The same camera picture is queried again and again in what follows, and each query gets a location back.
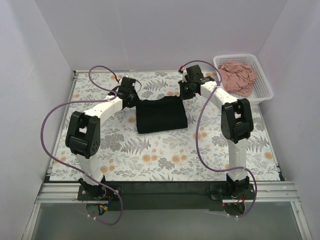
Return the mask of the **black t shirt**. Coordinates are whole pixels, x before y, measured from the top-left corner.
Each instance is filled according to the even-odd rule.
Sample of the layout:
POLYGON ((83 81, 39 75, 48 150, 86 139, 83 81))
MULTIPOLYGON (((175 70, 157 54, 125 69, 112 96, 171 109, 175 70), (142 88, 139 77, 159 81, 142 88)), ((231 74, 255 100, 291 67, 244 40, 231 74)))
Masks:
POLYGON ((139 134, 187 128, 188 119, 183 100, 179 96, 141 100, 136 106, 136 127, 139 134))

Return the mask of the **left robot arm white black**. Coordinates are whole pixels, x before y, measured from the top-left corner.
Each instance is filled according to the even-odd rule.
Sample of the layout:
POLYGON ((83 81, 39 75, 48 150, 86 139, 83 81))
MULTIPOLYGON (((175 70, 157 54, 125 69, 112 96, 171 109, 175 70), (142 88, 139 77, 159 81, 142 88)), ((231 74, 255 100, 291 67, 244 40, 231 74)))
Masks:
POLYGON ((102 199, 106 188, 101 186, 104 174, 100 170, 97 152, 101 143, 101 125, 124 108, 132 108, 139 101, 136 79, 124 76, 121 84, 110 92, 103 102, 84 112, 74 111, 70 116, 65 144, 76 156, 83 177, 78 181, 94 199, 102 199))

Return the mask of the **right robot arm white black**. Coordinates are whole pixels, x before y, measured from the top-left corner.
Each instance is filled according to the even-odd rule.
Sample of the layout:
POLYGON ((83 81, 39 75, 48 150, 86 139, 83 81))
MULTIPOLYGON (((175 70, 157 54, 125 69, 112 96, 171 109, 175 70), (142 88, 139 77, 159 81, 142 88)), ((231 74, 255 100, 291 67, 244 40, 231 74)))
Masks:
POLYGON ((181 66, 179 81, 180 96, 183 100, 199 94, 206 98, 206 104, 213 103, 221 111, 220 129, 228 145, 228 164, 225 187, 222 193, 241 196, 249 189, 250 177, 247 167, 247 148, 254 130, 251 105, 248 99, 238 99, 226 92, 212 77, 205 77, 199 65, 188 68, 181 66))

